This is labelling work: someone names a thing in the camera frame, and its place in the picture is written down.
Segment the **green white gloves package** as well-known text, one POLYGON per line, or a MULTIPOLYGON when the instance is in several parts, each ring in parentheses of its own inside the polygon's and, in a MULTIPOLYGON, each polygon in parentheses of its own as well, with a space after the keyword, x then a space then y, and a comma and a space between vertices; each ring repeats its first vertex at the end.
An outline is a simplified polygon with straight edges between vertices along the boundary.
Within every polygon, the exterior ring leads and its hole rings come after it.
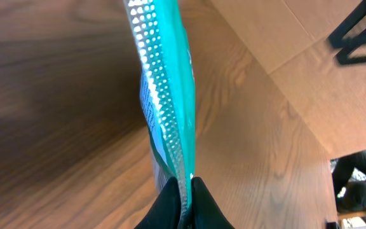
POLYGON ((191 210, 195 170, 195 83, 177 0, 125 0, 142 74, 140 104, 149 129, 158 189, 178 182, 180 218, 191 210))

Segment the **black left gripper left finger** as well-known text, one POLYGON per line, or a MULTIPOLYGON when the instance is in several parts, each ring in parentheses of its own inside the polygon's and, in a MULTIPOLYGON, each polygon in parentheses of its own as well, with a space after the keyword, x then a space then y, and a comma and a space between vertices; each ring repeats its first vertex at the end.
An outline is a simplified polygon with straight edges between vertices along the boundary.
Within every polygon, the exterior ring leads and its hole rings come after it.
POLYGON ((180 220, 178 182, 171 177, 135 229, 176 229, 180 220))

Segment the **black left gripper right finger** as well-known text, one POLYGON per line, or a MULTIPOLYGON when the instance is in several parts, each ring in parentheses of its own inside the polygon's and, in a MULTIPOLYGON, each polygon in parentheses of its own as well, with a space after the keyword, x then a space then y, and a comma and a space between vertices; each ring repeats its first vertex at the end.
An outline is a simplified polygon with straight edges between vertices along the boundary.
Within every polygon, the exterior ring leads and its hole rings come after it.
POLYGON ((195 229, 234 229, 220 210, 202 178, 191 180, 195 229))

